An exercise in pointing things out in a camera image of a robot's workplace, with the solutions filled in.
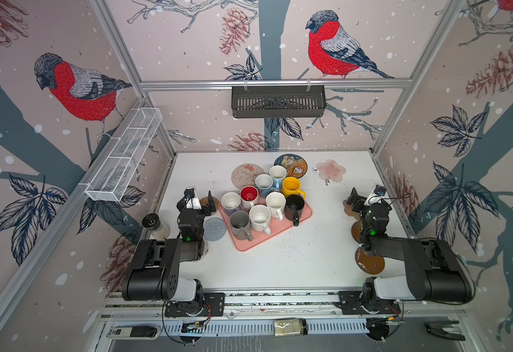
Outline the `rattan round coaster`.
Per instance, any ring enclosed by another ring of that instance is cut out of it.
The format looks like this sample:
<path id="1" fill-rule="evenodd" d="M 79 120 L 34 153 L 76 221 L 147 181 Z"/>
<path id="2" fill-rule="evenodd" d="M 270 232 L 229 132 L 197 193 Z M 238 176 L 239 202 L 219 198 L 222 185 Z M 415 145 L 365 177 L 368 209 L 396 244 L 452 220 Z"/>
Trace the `rattan round coaster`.
<path id="1" fill-rule="evenodd" d="M 202 207 L 205 207 L 205 208 L 209 208 L 210 207 L 210 199 L 212 199 L 212 202 L 214 204 L 214 207 L 213 207 L 213 211 L 212 211 L 212 214 L 214 214 L 216 211 L 218 211 L 218 207 L 219 207 L 219 201 L 217 198 L 215 197 L 204 197 L 202 199 L 200 199 L 200 204 Z"/>

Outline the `cork flower coaster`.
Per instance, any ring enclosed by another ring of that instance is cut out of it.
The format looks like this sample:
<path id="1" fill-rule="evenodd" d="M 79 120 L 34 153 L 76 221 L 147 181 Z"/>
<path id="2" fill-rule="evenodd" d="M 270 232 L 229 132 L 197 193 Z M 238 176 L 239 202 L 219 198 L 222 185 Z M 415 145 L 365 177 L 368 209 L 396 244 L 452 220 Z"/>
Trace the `cork flower coaster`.
<path id="1" fill-rule="evenodd" d="M 343 201 L 343 205 L 344 205 L 344 212 L 346 215 L 348 215 L 349 217 L 353 217 L 357 220 L 360 219 L 359 213 L 356 213 L 355 211 L 353 211 L 353 207 L 351 205 L 347 204 L 347 200 Z"/>

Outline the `grey woven round coaster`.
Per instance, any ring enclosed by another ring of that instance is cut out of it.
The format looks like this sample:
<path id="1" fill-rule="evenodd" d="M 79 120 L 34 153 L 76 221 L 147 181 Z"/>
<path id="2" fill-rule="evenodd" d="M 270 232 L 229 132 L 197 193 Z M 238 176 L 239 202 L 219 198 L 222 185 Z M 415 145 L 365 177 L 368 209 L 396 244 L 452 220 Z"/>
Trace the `grey woven round coaster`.
<path id="1" fill-rule="evenodd" d="M 227 233 L 227 226 L 223 219 L 209 218 L 203 225 L 204 237 L 207 241 L 214 242 L 221 240 Z"/>

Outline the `pink flower coaster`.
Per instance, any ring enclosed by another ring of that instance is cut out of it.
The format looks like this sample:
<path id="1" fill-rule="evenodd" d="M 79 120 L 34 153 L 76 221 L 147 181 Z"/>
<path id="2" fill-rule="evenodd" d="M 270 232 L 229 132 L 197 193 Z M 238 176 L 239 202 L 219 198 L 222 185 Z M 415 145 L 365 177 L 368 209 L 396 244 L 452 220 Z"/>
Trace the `pink flower coaster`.
<path id="1" fill-rule="evenodd" d="M 342 165 L 339 165 L 333 159 L 318 163 L 316 170 L 320 179 L 324 180 L 327 186 L 330 183 L 341 183 L 343 175 L 347 172 Z"/>

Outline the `pink bunny round coaster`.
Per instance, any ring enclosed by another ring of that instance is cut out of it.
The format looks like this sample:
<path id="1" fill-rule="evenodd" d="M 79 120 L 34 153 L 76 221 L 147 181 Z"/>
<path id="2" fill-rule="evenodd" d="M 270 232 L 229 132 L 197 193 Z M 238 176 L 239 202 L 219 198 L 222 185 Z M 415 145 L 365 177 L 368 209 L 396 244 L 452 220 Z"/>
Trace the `pink bunny round coaster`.
<path id="1" fill-rule="evenodd" d="M 262 174 L 265 174 L 264 169 L 256 164 L 241 164 L 233 170 L 231 181 L 241 190 L 246 186 L 255 186 L 256 178 Z"/>

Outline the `blue cartoon round coaster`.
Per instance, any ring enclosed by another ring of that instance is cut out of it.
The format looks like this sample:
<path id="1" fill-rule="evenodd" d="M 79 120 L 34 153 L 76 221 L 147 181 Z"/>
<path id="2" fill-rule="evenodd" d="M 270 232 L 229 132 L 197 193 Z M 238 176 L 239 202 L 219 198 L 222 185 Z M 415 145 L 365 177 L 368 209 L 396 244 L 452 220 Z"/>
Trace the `blue cartoon round coaster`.
<path id="1" fill-rule="evenodd" d="M 282 166 L 287 170 L 288 177 L 302 178 L 308 171 L 308 164 L 306 160 L 296 154 L 283 154 L 280 155 L 274 162 L 275 166 Z"/>

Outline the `brown round wooden coaster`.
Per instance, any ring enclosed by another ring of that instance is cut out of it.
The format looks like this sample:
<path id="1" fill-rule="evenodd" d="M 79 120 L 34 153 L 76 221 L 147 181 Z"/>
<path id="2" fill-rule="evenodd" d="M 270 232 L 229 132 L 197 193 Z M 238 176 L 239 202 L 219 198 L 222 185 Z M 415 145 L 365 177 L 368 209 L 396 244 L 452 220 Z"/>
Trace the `brown round wooden coaster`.
<path id="1" fill-rule="evenodd" d="M 356 221 L 353 224 L 353 226 L 351 227 L 351 235 L 357 243 L 361 243 L 361 232 L 362 232 L 361 222 Z"/>

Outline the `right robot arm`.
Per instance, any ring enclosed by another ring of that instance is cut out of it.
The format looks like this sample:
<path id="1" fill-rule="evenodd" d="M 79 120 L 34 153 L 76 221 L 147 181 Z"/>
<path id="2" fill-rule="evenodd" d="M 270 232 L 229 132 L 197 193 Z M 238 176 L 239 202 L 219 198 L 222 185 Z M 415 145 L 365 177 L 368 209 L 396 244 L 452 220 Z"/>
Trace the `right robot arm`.
<path id="1" fill-rule="evenodd" d="M 359 214 L 359 247 L 366 255 L 402 261 L 405 272 L 394 277 L 370 277 L 362 287 L 361 304 L 377 310 L 389 301 L 462 305 L 476 293 L 469 273 L 447 242 L 388 236 L 391 205 L 386 188 L 377 185 L 368 197 L 352 189 L 346 204 Z"/>

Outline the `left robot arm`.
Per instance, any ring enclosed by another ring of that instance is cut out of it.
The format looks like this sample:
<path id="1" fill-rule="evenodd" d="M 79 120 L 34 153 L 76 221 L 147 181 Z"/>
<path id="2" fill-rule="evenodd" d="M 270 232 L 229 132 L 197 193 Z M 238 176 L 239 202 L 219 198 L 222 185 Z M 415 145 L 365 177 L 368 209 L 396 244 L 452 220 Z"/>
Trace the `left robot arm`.
<path id="1" fill-rule="evenodd" d="M 212 194 L 202 205 L 194 188 L 186 189 L 177 203 L 177 238 L 141 240 L 123 279 L 126 301 L 184 303 L 200 309 L 205 304 L 202 283 L 180 276 L 180 264 L 202 259 L 208 250 L 205 218 L 216 212 Z"/>

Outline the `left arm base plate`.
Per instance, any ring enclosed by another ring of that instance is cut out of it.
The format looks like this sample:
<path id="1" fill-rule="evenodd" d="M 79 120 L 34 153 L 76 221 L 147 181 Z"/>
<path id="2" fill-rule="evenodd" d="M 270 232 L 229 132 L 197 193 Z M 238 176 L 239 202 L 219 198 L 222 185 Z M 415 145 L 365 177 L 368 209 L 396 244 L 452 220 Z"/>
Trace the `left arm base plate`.
<path id="1" fill-rule="evenodd" d="M 193 301 L 170 302 L 165 307 L 165 318 L 207 318 L 224 314 L 223 293 L 197 293 Z"/>

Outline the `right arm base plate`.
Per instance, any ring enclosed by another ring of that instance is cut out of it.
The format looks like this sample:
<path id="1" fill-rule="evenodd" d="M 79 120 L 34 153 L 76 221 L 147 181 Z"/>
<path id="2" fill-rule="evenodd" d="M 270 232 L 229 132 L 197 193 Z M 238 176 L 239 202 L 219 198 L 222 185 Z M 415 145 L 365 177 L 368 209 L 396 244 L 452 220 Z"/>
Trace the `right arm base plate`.
<path id="1" fill-rule="evenodd" d="M 380 299 L 377 296 L 365 296 L 358 291 L 340 291 L 339 302 L 335 304 L 343 315 L 400 315 L 397 301 Z"/>

